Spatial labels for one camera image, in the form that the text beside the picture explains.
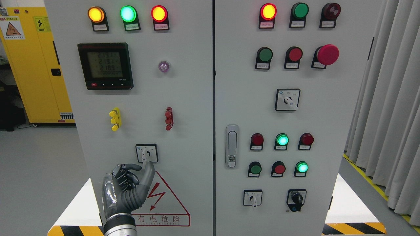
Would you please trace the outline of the grey robotic humanoid hand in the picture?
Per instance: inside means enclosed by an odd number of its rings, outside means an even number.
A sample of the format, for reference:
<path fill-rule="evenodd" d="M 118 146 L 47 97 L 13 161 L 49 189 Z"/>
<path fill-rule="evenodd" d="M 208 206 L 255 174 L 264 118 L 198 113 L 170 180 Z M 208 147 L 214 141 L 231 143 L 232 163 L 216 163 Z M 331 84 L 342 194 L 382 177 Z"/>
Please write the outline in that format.
<path fill-rule="evenodd" d="M 103 178 L 102 202 L 106 220 L 116 214 L 132 213 L 145 203 L 156 171 L 153 162 L 117 164 Z"/>

